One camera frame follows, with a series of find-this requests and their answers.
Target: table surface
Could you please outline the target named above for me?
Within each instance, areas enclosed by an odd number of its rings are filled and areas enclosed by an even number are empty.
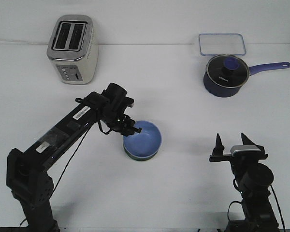
[[[290,44],[247,44],[249,66],[290,62]],[[210,163],[219,133],[225,152],[244,132],[265,147],[261,162],[274,173],[273,187],[290,229],[290,68],[258,73],[230,98],[203,86],[208,57],[195,45],[100,45],[92,82],[64,84],[45,45],[0,45],[0,226],[18,226],[22,208],[5,185],[7,155],[25,151],[70,112],[77,97],[101,93],[110,82],[135,99],[128,114],[158,126],[162,145],[145,162],[130,159],[122,136],[89,131],[51,199],[61,227],[225,228],[233,188],[228,162]],[[48,171],[56,182],[75,143]],[[270,202],[277,221],[273,195]],[[243,216],[240,206],[230,217]]]

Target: black cable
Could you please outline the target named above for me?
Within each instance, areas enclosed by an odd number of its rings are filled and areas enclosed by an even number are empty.
[[[234,188],[235,188],[238,192],[241,192],[240,189],[238,188],[237,184],[236,184],[236,179],[235,179],[235,178],[233,179],[233,186],[234,186]]]
[[[277,197],[276,197],[276,194],[275,194],[275,191],[274,191],[274,188],[273,188],[272,185],[271,185],[271,190],[272,190],[272,192],[273,192],[273,195],[274,195],[275,201],[276,201],[276,203],[277,203],[277,207],[278,207],[278,211],[279,211],[279,214],[280,214],[280,219],[281,219],[281,223],[282,223],[283,230],[284,230],[284,232],[286,232],[284,219],[283,219],[283,217],[282,217],[282,213],[281,213],[281,210],[280,210],[280,206],[279,206],[279,203],[278,203],[278,199],[277,199]]]
[[[108,134],[112,131],[111,128],[110,128],[109,131],[107,131],[107,132],[104,132],[104,131],[103,131],[102,124],[101,124],[100,111],[99,111],[99,110],[97,110],[97,122],[98,122],[98,125],[99,125],[99,130],[100,130],[103,134],[108,135]]]
[[[80,145],[82,144],[82,142],[83,142],[83,140],[84,140],[85,136],[87,135],[87,133],[88,133],[89,129],[90,129],[90,128],[88,128],[88,129],[87,129],[87,131],[85,132],[85,134],[84,134],[84,136],[83,136],[82,140],[79,142],[79,144],[78,144],[77,148],[75,149],[74,153],[72,154],[72,156],[70,157],[70,159],[69,159],[69,161],[67,162],[66,166],[64,167],[64,169],[63,169],[63,171],[62,171],[62,173],[61,173],[61,175],[60,175],[60,177],[59,177],[59,180],[57,181],[57,183],[56,183],[56,186],[54,187],[54,190],[53,190],[53,192],[52,192],[52,193],[50,194],[50,196],[49,196],[49,199],[50,199],[50,198],[53,196],[53,194],[54,194],[54,192],[55,192],[55,190],[56,190],[56,188],[57,188],[57,186],[58,186],[58,184],[59,184],[59,182],[60,182],[60,180],[61,180],[61,178],[62,178],[62,176],[63,176],[64,172],[66,171],[66,169],[67,169],[67,167],[68,167],[68,165],[69,165],[70,161],[72,160],[73,156],[76,154],[76,152],[77,152],[78,148],[79,148],[79,147],[80,147]]]
[[[24,220],[22,220],[22,222],[19,224],[19,227],[21,227],[21,225],[22,225],[25,221],[27,221],[27,218],[25,218]]]
[[[231,205],[232,205],[233,203],[238,203],[238,204],[240,204],[240,205],[242,204],[242,203],[239,202],[239,201],[233,201],[233,202],[230,203],[229,208],[228,208],[228,212],[227,212],[227,218],[228,218],[228,221],[229,221],[229,222],[231,222],[231,220],[230,220],[230,218],[229,218],[229,211],[230,211],[230,207],[231,207]]]

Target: blue bowl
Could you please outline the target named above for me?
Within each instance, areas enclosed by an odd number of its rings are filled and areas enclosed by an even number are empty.
[[[136,121],[134,127],[142,128],[141,133],[123,136],[123,146],[128,156],[137,161],[152,158],[159,150],[162,137],[159,129],[151,122]]]

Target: toaster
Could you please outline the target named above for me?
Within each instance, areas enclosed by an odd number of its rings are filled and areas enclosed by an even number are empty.
[[[51,35],[47,56],[64,83],[90,82],[96,69],[99,45],[90,17],[68,14],[60,17]]]

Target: lid knob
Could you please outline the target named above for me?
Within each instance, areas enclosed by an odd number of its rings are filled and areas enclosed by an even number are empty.
[[[223,61],[223,65],[228,70],[237,70],[240,67],[237,59],[235,57],[227,57]]]

